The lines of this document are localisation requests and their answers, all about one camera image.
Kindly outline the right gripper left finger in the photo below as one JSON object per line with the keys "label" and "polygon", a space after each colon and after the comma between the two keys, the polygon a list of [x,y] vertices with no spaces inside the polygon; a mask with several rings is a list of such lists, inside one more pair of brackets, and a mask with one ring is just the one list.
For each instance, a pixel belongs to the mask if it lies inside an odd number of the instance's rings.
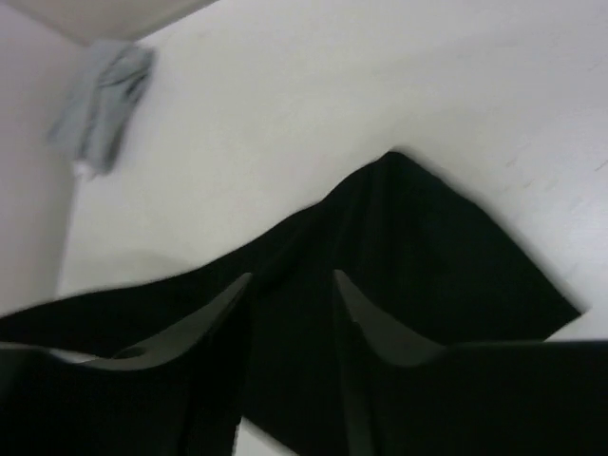
{"label": "right gripper left finger", "polygon": [[55,301],[1,318],[5,455],[231,455],[250,274],[171,323]]}

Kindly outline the black tank top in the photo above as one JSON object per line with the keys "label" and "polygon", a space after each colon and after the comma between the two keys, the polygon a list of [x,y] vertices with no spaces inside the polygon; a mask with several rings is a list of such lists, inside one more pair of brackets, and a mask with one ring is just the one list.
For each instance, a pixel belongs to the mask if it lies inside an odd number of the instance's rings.
{"label": "black tank top", "polygon": [[347,450],[333,335],[333,274],[442,341],[545,339],[580,315],[474,202],[389,152],[234,252],[191,272],[56,301],[141,317],[190,314],[243,274],[244,415],[300,455]]}

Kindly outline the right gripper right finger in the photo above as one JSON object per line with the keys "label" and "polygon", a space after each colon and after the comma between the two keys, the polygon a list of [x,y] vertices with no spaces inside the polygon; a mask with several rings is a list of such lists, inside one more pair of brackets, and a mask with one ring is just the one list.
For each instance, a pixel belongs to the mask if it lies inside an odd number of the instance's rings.
{"label": "right gripper right finger", "polygon": [[441,345],[334,274],[352,455],[603,455],[603,340]]}

